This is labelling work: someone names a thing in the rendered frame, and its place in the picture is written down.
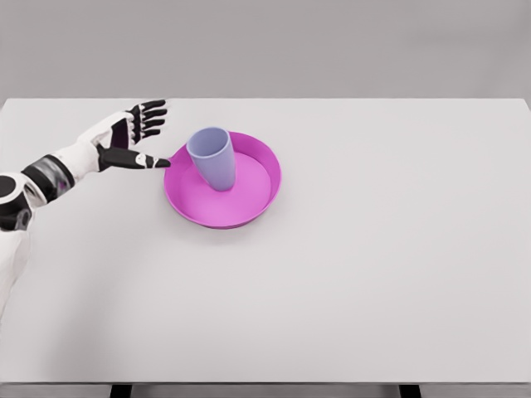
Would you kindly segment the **lavender plastic cup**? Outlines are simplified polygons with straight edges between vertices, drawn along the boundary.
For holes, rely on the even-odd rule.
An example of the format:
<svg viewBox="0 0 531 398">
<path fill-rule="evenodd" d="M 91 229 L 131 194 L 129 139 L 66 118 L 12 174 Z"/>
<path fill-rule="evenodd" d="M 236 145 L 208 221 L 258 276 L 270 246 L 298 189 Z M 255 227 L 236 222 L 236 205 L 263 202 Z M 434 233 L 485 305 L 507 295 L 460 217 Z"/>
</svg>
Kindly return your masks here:
<svg viewBox="0 0 531 398">
<path fill-rule="evenodd" d="M 218 127 L 198 130 L 186 149 L 195 167 L 214 190 L 224 192 L 236 181 L 236 159 L 228 131 Z"/>
</svg>

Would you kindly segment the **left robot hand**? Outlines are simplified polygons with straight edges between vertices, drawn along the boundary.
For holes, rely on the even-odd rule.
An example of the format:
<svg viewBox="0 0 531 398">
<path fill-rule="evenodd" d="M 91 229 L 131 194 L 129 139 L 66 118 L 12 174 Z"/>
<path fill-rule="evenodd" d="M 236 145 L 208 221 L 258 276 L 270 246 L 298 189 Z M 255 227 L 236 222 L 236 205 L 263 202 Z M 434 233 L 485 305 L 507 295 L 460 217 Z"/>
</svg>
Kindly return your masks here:
<svg viewBox="0 0 531 398">
<path fill-rule="evenodd" d="M 167 113 L 165 99 L 139 103 L 101 120 L 80 138 L 95 146 L 99 172 L 109 167 L 167 168 L 171 163 L 166 158 L 156 158 L 133 149 L 140 141 L 161 134 Z"/>
</svg>

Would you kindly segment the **pink round plate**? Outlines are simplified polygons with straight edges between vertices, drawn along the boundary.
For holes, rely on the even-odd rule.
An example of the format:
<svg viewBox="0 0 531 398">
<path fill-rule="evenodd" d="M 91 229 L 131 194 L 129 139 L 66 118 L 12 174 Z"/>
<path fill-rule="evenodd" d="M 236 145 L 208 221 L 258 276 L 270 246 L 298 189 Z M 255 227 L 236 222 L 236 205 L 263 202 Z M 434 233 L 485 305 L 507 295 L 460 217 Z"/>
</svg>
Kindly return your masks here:
<svg viewBox="0 0 531 398">
<path fill-rule="evenodd" d="M 168 202 L 185 219 L 213 229 L 243 226 L 266 211 L 282 182 L 280 162 L 258 138 L 231 132 L 236 182 L 225 192 L 213 190 L 182 146 L 171 158 L 163 188 Z"/>
</svg>

